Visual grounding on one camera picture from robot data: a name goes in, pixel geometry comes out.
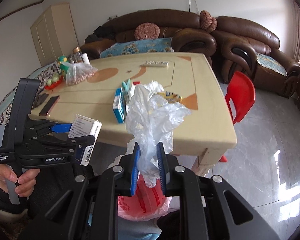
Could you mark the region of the person's left hand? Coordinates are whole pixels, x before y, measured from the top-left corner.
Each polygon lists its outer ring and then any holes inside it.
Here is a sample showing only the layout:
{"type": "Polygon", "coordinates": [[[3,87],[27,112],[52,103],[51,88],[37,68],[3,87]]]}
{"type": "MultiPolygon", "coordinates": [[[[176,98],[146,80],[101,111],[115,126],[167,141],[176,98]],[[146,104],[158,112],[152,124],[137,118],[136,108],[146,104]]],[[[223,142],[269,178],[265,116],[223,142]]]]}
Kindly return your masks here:
{"type": "Polygon", "coordinates": [[[7,191],[6,181],[18,183],[15,192],[19,197],[29,197],[34,191],[36,185],[36,176],[40,173],[40,169],[30,169],[17,176],[6,164],[0,164],[0,188],[4,192],[7,191]]]}

